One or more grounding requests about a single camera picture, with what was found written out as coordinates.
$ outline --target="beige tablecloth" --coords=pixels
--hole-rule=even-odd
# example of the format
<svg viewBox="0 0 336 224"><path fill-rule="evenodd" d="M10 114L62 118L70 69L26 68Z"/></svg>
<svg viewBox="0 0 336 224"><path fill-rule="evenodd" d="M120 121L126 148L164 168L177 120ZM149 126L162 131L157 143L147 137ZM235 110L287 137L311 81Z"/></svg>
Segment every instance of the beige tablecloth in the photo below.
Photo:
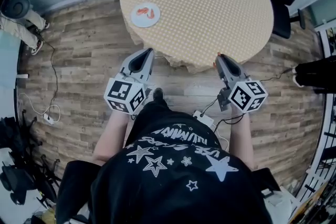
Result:
<svg viewBox="0 0 336 224"><path fill-rule="evenodd" d="M158 23L139 28L131 12L143 2L157 4ZM218 52L243 62L267 43L273 28L270 0L120 0L126 26L136 44L152 47L173 66L190 72L213 66Z"/></svg>

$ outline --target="shoe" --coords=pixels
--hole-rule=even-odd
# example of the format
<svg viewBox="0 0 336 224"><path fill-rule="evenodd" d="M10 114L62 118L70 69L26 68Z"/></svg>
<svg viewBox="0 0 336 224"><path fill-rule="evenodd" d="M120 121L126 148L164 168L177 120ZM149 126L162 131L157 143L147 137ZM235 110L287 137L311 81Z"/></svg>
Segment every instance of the shoe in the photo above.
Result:
<svg viewBox="0 0 336 224"><path fill-rule="evenodd" d="M32 49L31 55L37 55L37 53L41 50L42 46L43 46L43 41L39 40L37 42L37 48L36 49Z"/></svg>
<svg viewBox="0 0 336 224"><path fill-rule="evenodd" d="M50 26L50 23L48 23L48 22L46 21L46 24L45 24L45 26L44 26L44 29L48 29L49 26Z"/></svg>
<svg viewBox="0 0 336 224"><path fill-rule="evenodd" d="M296 81L296 75L293 76L293 82L296 84L297 87L303 88L303 85L300 85L297 81Z"/></svg>
<svg viewBox="0 0 336 224"><path fill-rule="evenodd" d="M162 101L163 100L163 90L161 88L156 88L154 90L153 100L154 101Z"/></svg>

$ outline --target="person's leg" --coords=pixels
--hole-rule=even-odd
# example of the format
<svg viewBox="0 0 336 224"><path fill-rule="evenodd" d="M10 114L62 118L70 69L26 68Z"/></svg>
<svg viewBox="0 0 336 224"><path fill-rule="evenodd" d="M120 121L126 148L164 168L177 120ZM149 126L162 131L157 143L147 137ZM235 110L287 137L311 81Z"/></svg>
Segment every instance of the person's leg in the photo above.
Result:
<svg viewBox="0 0 336 224"><path fill-rule="evenodd" d="M136 117L126 145L134 142L137 139L137 135L145 129L149 123L155 122L165 114L171 112L163 96L156 96L158 91L162 92L162 89L158 88L154 91L153 101L146 104Z"/></svg>
<svg viewBox="0 0 336 224"><path fill-rule="evenodd" d="M28 47L32 49L37 49L38 38L29 32L26 27L21 24L17 24L14 20L6 19L5 17L0 17L1 27L3 31L10 33L11 35L21 39Z"/></svg>
<svg viewBox="0 0 336 224"><path fill-rule="evenodd" d="M295 78L301 86L312 86L325 89L334 89L334 81L320 74L298 74Z"/></svg>
<svg viewBox="0 0 336 224"><path fill-rule="evenodd" d="M293 68L293 72L297 74L326 73L333 67L336 67L335 55L318 61L301 63Z"/></svg>
<svg viewBox="0 0 336 224"><path fill-rule="evenodd" d="M49 24L44 20L41 16L39 16L35 11L30 9L28 13L24 16L24 18L30 21L32 24L36 25L36 27L42 31L45 28L49 27Z"/></svg>

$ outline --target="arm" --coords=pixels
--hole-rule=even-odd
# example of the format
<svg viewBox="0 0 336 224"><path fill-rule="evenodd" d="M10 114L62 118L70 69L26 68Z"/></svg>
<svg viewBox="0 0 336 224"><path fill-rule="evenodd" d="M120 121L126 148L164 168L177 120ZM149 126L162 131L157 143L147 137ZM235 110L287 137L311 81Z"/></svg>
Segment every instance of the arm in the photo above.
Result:
<svg viewBox="0 0 336 224"><path fill-rule="evenodd" d="M232 116L239 115L238 109L232 105ZM232 155L240 158L251 170L254 168L253 146L250 130L250 116L246 113L237 124L231 125L230 148Z"/></svg>
<svg viewBox="0 0 336 224"><path fill-rule="evenodd" d="M112 111L109 122L93 151L93 163L103 165L122 149L128 121L129 115Z"/></svg>

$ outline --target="khaki pants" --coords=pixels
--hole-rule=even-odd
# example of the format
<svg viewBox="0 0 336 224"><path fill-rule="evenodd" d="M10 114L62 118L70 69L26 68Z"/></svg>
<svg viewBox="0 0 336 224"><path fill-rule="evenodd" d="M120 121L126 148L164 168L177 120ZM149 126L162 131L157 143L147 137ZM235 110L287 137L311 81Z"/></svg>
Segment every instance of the khaki pants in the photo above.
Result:
<svg viewBox="0 0 336 224"><path fill-rule="evenodd" d="M29 20L32 24L36 25L36 27L41 31L45 28L46 20L44 20L41 16L39 16L33 10L29 10L25 15L24 19ZM3 17L1 14L0 17L0 27L3 31L10 33L11 35L18 37L21 39L28 47L32 49L37 48L38 38L29 32L26 27L21 24L15 23L15 19L7 19Z"/></svg>

